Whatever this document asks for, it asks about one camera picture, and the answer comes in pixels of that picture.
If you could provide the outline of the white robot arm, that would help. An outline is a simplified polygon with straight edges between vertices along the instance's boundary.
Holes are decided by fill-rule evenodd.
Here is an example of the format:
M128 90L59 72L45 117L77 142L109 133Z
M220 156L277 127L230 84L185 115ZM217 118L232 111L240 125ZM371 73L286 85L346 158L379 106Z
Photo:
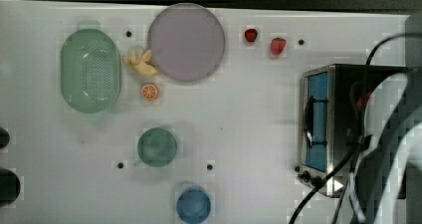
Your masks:
M388 77L364 112L369 139L349 176L350 224L394 224L407 162L421 162L421 72Z

